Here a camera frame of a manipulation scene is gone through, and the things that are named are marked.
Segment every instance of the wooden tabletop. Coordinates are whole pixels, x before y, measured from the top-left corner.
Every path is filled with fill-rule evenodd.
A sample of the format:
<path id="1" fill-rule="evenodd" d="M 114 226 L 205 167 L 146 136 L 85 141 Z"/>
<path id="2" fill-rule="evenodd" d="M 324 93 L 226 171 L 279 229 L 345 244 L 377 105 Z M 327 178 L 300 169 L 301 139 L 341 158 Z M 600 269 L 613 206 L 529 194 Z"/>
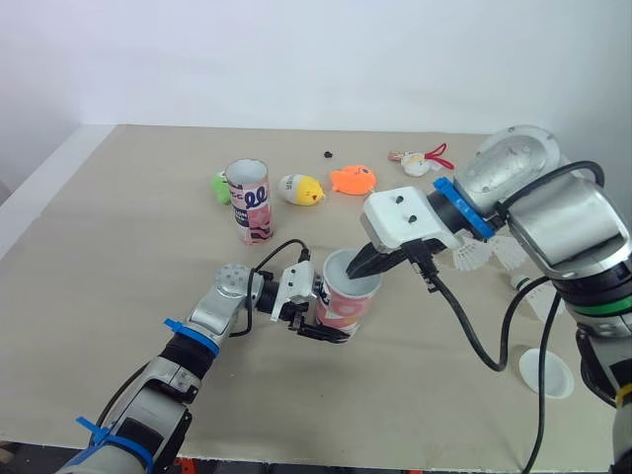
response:
<path id="1" fill-rule="evenodd" d="M 93 421 L 117 387 L 161 352 L 165 318 L 183 318 L 226 263 L 255 265 L 298 237 L 317 269 L 328 254 L 360 247 L 362 197 L 329 191 L 330 171 L 371 167 L 378 189 L 430 192 L 442 173 L 409 178 L 389 150 L 449 145 L 465 163 L 482 135 L 118 126 L 0 261 L 0 439 L 83 447 L 73 420 Z M 324 158 L 331 151 L 333 158 Z M 273 195 L 276 234 L 245 246 L 230 206 L 215 202 L 213 173 L 238 158 L 268 163 L 271 187 L 286 174 L 314 176 L 327 199 L 301 207 Z M 1 225 L 11 225 L 5 220 Z M 296 256 L 279 255 L 279 271 Z M 535 276 L 527 265 L 524 270 Z M 490 261 L 473 273 L 441 266 L 488 352 L 514 296 Z M 295 336 L 269 316 L 231 339 L 192 405 L 186 456 L 371 467 L 516 471 L 536 432 L 537 397 L 517 359 L 542 324 L 526 307 L 514 318 L 511 363 L 489 370 L 456 318 L 407 264 L 384 276 L 354 338 L 334 346 Z M 568 314 L 549 348 L 575 375 L 565 400 L 547 401 L 534 470 L 605 470 L 613 412 L 578 375 Z"/>

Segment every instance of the paper cup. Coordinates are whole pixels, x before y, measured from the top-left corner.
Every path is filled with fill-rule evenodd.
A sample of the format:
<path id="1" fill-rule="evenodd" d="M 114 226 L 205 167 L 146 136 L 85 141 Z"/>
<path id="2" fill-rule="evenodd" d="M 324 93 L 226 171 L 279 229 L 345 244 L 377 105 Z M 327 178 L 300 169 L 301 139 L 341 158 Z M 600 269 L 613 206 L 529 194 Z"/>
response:
<path id="1" fill-rule="evenodd" d="M 273 236 L 268 166 L 259 160 L 237 160 L 226 167 L 230 202 L 241 240 L 266 242 Z"/>
<path id="2" fill-rule="evenodd" d="M 537 371 L 540 349 L 529 349 L 522 355 L 519 362 L 520 375 L 524 383 L 533 390 L 537 390 Z M 573 373 L 563 360 L 547 351 L 544 362 L 544 394 L 547 398 L 566 398 L 575 388 Z"/>
<path id="3" fill-rule="evenodd" d="M 350 336 L 356 333 L 361 318 L 382 285 L 382 276 L 349 279 L 347 266 L 357 255 L 356 249 L 334 252 L 323 266 L 323 292 L 316 304 L 316 319 L 324 326 L 339 329 Z"/>

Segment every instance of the pink patterned cup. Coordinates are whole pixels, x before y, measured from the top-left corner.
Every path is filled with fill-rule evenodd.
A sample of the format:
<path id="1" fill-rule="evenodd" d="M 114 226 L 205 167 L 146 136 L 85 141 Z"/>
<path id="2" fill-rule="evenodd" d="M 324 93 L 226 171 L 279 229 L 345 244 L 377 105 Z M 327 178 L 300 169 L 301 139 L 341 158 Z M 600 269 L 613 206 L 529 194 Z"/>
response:
<path id="1" fill-rule="evenodd" d="M 266 242 L 274 233 L 268 166 L 259 160 L 233 161 L 226 167 L 226 180 L 241 240 Z"/>
<path id="2" fill-rule="evenodd" d="M 347 266 L 357 250 L 334 252 L 323 266 L 323 293 L 316 303 L 316 319 L 324 326 L 339 329 L 352 336 L 361 318 L 368 312 L 371 300 L 382 285 L 382 276 L 349 279 Z"/>

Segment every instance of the black cable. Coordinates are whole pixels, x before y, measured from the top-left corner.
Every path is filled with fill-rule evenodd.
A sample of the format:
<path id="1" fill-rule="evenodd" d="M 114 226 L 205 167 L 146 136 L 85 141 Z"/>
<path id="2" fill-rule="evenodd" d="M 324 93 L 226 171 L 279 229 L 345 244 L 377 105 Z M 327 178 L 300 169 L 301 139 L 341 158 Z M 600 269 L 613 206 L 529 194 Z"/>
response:
<path id="1" fill-rule="evenodd" d="M 138 375 L 142 373 L 142 371 L 145 369 L 146 366 L 147 366 L 147 363 L 143 364 L 141 367 L 139 367 L 136 370 L 135 373 L 130 375 L 129 378 L 125 382 L 122 383 L 122 385 L 118 388 L 118 390 L 115 392 L 115 394 L 112 396 L 108 404 L 105 406 L 105 408 L 101 412 L 101 415 L 99 415 L 99 418 L 97 419 L 97 423 L 96 423 L 97 427 L 100 428 L 103 426 L 103 422 L 106 420 L 106 416 L 108 415 L 108 413 L 110 412 L 114 404 L 117 402 L 117 400 L 120 398 L 120 395 L 122 395 L 122 392 L 125 391 L 125 389 L 131 384 L 131 382 L 133 382 L 136 378 L 138 378 Z M 90 436 L 90 445 L 94 444 L 93 438 L 94 438 L 94 435 Z"/>
<path id="2" fill-rule="evenodd" d="M 533 467 L 535 458 L 540 451 L 542 439 L 544 438 L 544 369 L 546 367 L 546 346 L 549 341 L 551 326 L 553 326 L 553 320 L 555 319 L 557 308 L 560 305 L 561 299 L 562 296 L 560 296 L 560 293 L 556 292 L 555 297 L 553 298 L 553 302 L 551 303 L 551 309 L 549 309 L 549 314 L 546 317 L 544 330 L 542 331 L 542 339 L 540 340 L 540 354 L 538 355 L 537 365 L 537 436 L 535 437 L 535 443 L 533 444 L 533 449 L 531 450 L 529 460 L 526 461 L 526 465 L 524 466 L 524 469 L 522 469 L 522 474 L 528 474 L 531 471 L 531 467 Z"/>
<path id="3" fill-rule="evenodd" d="M 496 204 L 496 211 L 500 217 L 507 220 L 507 214 L 509 212 L 509 208 L 515 204 L 515 202 L 519 199 L 524 198 L 526 195 L 531 193 L 536 188 L 540 188 L 556 178 L 559 178 L 562 175 L 566 175 L 572 171 L 576 170 L 590 170 L 594 174 L 594 182 L 601 188 L 603 188 L 603 184 L 605 182 L 605 176 L 603 174 L 603 169 L 596 164 L 594 161 L 577 161 L 575 163 L 570 163 L 568 165 L 561 166 L 550 173 L 547 173 L 544 176 L 541 176 L 537 180 L 532 181 L 524 188 L 519 191 L 513 193 L 503 202 L 498 202 Z"/>
<path id="4" fill-rule="evenodd" d="M 461 307 L 461 304 L 458 302 L 456 297 L 452 294 L 449 288 L 441 281 L 441 279 L 437 276 L 431 276 L 431 281 L 436 286 L 438 291 L 443 295 L 447 303 L 454 311 L 458 322 L 461 324 L 463 328 L 463 332 L 465 333 L 465 337 L 472 346 L 472 349 L 477 354 L 477 356 L 492 370 L 496 372 L 501 372 L 505 370 L 507 366 L 508 354 L 509 354 L 509 338 L 510 338 L 510 326 L 512 323 L 512 318 L 514 317 L 515 310 L 517 306 L 520 304 L 522 299 L 534 288 L 547 281 L 549 278 L 547 276 L 541 276 L 540 278 L 531 281 L 527 284 L 523 289 L 521 289 L 516 296 L 513 297 L 512 302 L 507 308 L 505 313 L 505 317 L 503 318 L 503 327 L 501 329 L 501 348 L 500 348 L 500 356 L 498 363 L 494 362 L 492 358 L 487 354 L 481 342 L 479 341 L 476 333 L 474 332 L 474 328 L 467 318 L 465 311 Z"/>
<path id="5" fill-rule="evenodd" d="M 309 251 L 309 249 L 307 248 L 307 246 L 302 240 L 290 239 L 286 242 L 283 242 L 278 247 L 276 247 L 272 252 L 268 254 L 267 257 L 261 260 L 260 263 L 256 267 L 250 269 L 250 272 L 248 273 L 248 287 L 246 289 L 246 310 L 248 312 L 246 329 L 244 329 L 243 331 L 237 331 L 235 333 L 231 333 L 230 334 L 231 338 L 246 336 L 253 329 L 253 278 L 255 276 L 255 273 L 258 272 L 267 262 L 269 262 L 278 252 L 280 252 L 285 247 L 291 244 L 299 244 L 303 248 L 301 251 L 301 258 L 305 252 Z"/>

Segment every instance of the shuttlecock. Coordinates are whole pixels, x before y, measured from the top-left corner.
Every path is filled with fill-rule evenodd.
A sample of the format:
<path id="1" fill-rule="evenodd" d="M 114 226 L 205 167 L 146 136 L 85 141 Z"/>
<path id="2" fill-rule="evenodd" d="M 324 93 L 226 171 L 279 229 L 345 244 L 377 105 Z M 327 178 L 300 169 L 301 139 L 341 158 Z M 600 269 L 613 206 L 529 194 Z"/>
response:
<path id="1" fill-rule="evenodd" d="M 524 275 L 513 275 L 511 279 L 511 285 L 518 291 L 523 289 L 531 279 L 528 276 Z M 546 322 L 546 317 L 549 315 L 549 310 L 551 309 L 551 303 L 553 302 L 553 297 L 555 296 L 556 289 L 551 284 L 550 281 L 546 283 L 542 283 L 532 291 L 530 291 L 524 299 L 529 303 L 529 306 L 537 316 L 537 319 Z M 564 301 L 560 301 L 560 305 L 557 308 L 557 312 L 555 316 L 559 316 L 566 310 L 566 305 Z"/>
<path id="2" fill-rule="evenodd" d="M 526 252 L 514 237 L 495 235 L 489 240 L 489 245 L 501 265 L 509 271 L 517 269 L 526 260 Z"/>
<path id="3" fill-rule="evenodd" d="M 454 267 L 462 272 L 471 272 L 483 267 L 492 257 L 492 247 L 478 240 L 463 237 L 465 243 L 452 252 Z"/>

